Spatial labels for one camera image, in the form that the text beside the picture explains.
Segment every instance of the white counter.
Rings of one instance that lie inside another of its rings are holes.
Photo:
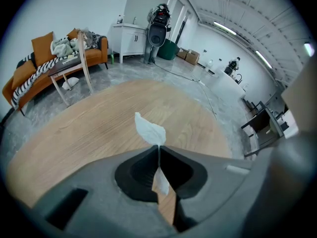
[[[243,99],[246,92],[238,85],[232,77],[223,71],[217,72],[218,79],[211,86],[211,90],[224,102],[231,103]]]
[[[124,56],[144,54],[146,27],[122,23],[113,24],[111,31],[111,49],[120,54],[120,63]]]
[[[112,25],[112,27],[119,27],[119,26],[133,27],[133,28],[146,30],[146,27],[138,26],[138,25],[134,25],[134,24],[129,24],[129,23],[121,23],[121,24],[113,24]]]

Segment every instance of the ceiling light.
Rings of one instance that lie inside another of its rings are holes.
[[[313,49],[312,45],[311,45],[309,42],[306,42],[306,43],[304,44],[304,47],[305,47],[305,49],[306,49],[308,55],[309,55],[310,57],[312,57],[313,54],[315,53],[315,50]]]
[[[259,51],[256,51],[257,55],[267,64],[267,66],[272,69],[271,64],[268,63],[268,61],[262,56],[262,54]]]
[[[215,24],[216,26],[218,26],[218,27],[220,27],[220,28],[222,28],[222,29],[228,31],[229,33],[232,33],[233,35],[236,35],[236,34],[237,34],[237,33],[233,32],[232,30],[230,30],[228,27],[225,27],[225,26],[223,26],[223,25],[217,23],[216,21],[214,22],[214,24]]]

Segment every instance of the cable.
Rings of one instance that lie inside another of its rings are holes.
[[[210,104],[211,110],[212,110],[212,112],[213,112],[214,118],[216,118],[216,120],[217,120],[216,113],[213,111],[213,108],[212,108],[212,105],[211,105],[210,99],[208,98],[207,93],[205,92],[205,90],[203,89],[203,87],[201,86],[200,83],[199,83],[199,85],[200,85],[200,87],[202,88],[202,90],[204,91],[204,93],[205,93],[205,95],[206,95],[206,97],[207,97],[207,99],[208,99],[208,101],[209,101],[209,104]]]
[[[207,99],[208,99],[208,101],[209,101],[209,105],[210,105],[210,107],[211,107],[212,113],[213,113],[214,117],[215,117],[216,120],[217,120],[216,113],[213,111],[213,108],[212,108],[210,99],[208,98],[208,95],[207,95],[207,93],[205,92],[205,90],[203,89],[203,87],[201,86],[201,84],[203,84],[204,86],[206,86],[203,82],[201,82],[200,80],[190,79],[190,78],[188,78],[188,77],[184,77],[183,75],[178,75],[178,74],[176,74],[176,73],[174,73],[174,72],[171,72],[171,71],[169,71],[169,70],[167,70],[167,69],[162,68],[161,66],[158,66],[155,62],[154,62],[154,64],[155,64],[157,67],[161,68],[162,70],[165,70],[165,71],[167,71],[167,72],[169,72],[169,73],[171,73],[171,74],[174,74],[174,75],[179,76],[179,77],[183,77],[183,78],[185,78],[185,79],[188,79],[189,81],[197,82],[197,83],[200,85],[200,87],[202,88],[202,90],[204,91],[204,93],[205,93],[205,95],[206,95],[206,97],[207,97]]]
[[[171,72],[171,71],[169,71],[169,70],[167,70],[167,69],[162,68],[161,66],[158,66],[156,63],[154,63],[154,64],[155,64],[157,67],[159,67],[159,68],[161,68],[161,69],[163,69],[163,70],[165,70],[165,71],[167,71],[167,72],[169,72],[169,73],[171,73],[171,74],[174,74],[174,75],[179,76],[179,77],[186,78],[186,79],[188,79],[188,80],[190,80],[190,81],[199,82],[199,80],[194,80],[194,79],[190,79],[190,78],[188,78],[188,77],[185,77],[185,76],[183,76],[183,75],[178,75],[178,74],[176,74],[176,73],[174,73],[174,72]]]

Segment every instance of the cardboard box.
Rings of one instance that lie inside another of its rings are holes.
[[[188,50],[185,49],[180,49],[179,52],[177,53],[177,56],[180,58],[185,59],[187,55]]]
[[[186,55],[185,61],[191,63],[192,65],[196,65],[198,63],[199,56],[200,54],[196,51],[189,50]]]

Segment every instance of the white bag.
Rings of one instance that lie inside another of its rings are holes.
[[[67,81],[70,87],[73,87],[74,85],[78,83],[79,79],[77,77],[71,77],[71,78],[68,78]],[[64,88],[65,90],[70,90],[66,81],[63,83],[62,88]]]
[[[160,147],[166,141],[166,132],[164,127],[155,123],[151,123],[148,120],[141,117],[139,112],[135,113],[134,122],[138,134],[149,144],[157,145]],[[169,183],[166,179],[163,171],[158,168],[155,173],[155,179],[158,183],[160,192],[164,195],[168,195]]]

